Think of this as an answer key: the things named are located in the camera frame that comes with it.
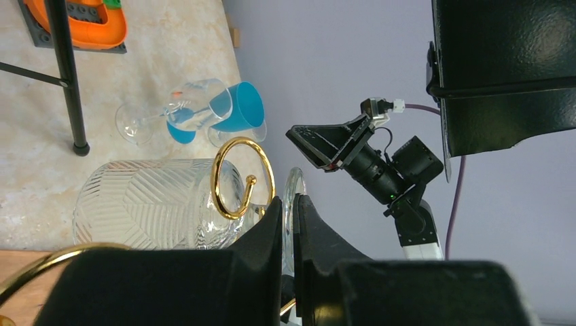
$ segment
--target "black metal stand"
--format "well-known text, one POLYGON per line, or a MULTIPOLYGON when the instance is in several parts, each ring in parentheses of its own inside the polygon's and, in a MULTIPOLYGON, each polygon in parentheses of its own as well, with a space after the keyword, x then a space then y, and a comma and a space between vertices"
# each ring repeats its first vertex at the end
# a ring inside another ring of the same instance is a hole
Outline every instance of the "black metal stand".
POLYGON ((54 51, 60 78, 44 75, 20 67, 7 65, 0 62, 0 70, 16 75, 33 78, 41 82, 62 86, 64 98, 68 108, 68 116, 74 138, 73 150, 78 156, 86 156, 90 152, 90 146, 86 141, 84 119, 82 117, 82 104, 80 103, 80 91, 76 76, 76 64, 70 38, 70 26, 68 25, 68 13, 65 0, 46 0, 46 12, 50 22, 50 34, 54 40, 54 51))

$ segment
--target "gold handle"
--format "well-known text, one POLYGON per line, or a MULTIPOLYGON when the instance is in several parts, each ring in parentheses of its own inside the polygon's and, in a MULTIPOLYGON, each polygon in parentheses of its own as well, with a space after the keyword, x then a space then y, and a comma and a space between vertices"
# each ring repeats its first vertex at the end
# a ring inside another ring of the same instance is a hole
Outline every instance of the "gold handle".
POLYGON ((248 210, 248 205, 250 205, 250 199, 252 197, 252 190, 254 189, 254 185, 256 184, 256 177, 254 175, 249 175, 246 177, 246 190, 244 191, 244 196, 242 196, 242 202, 240 203, 240 207, 238 210, 231 212, 229 211, 221 198, 220 194, 220 171, 222 170, 222 163, 224 162, 224 157, 229 152, 231 148, 236 145, 247 145, 254 149, 260 159, 264 163, 264 167, 266 168, 266 176, 268 178, 268 183, 270 184, 270 195, 268 196, 268 203, 272 202, 272 199, 276 195, 276 186, 274 185, 274 175, 272 174, 272 167, 270 165, 270 161, 268 157, 266 157, 266 153, 262 147, 260 147, 257 143, 255 143, 252 139, 247 137, 234 137, 230 139, 216 154, 214 158, 214 163, 212 164, 212 173, 210 175, 210 186, 212 192, 212 200, 216 205, 216 209, 218 213, 222 214, 227 219, 239 219, 248 210))

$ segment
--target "chevron pattern glass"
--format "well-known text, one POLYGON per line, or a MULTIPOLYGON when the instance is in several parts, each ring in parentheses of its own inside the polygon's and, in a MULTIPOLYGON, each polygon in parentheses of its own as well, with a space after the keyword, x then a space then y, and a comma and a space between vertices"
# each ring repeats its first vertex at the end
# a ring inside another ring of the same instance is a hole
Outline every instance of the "chevron pattern glass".
MULTIPOLYGON (((220 249, 258 220, 252 205, 231 221, 214 207, 212 159, 115 161, 96 170, 73 214, 75 243, 117 242, 135 249, 220 249)), ((220 189, 236 210, 244 193, 234 165, 222 166, 220 189)))

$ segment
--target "orange toy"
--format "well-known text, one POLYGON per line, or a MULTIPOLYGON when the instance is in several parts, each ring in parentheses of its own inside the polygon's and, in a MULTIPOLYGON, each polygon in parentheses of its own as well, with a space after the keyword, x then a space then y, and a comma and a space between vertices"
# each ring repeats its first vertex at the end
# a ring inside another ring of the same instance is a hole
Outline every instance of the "orange toy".
MULTIPOLYGON (((103 23, 83 22, 68 17, 72 45, 82 49, 104 50, 120 45, 126 38, 128 27, 122 9, 109 9, 103 0, 69 0, 69 2, 96 8, 103 23)), ((34 19, 48 32, 50 24, 44 0, 24 0, 34 19)))

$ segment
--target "black pole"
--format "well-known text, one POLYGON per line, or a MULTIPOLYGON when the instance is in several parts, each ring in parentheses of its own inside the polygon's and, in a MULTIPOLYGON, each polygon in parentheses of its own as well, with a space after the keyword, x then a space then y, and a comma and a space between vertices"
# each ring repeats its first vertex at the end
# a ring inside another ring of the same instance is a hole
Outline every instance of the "black pole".
POLYGON ((76 64, 74 63, 66 2, 65 0, 45 0, 44 2, 50 23, 50 35, 54 41, 54 51, 56 52, 56 60, 60 69, 60 78, 63 82, 62 86, 66 106, 68 107, 70 125, 72 126, 73 149, 76 155, 86 156, 90 151, 90 146, 86 141, 86 132, 84 131, 82 104, 80 103, 80 91, 76 76, 76 64))

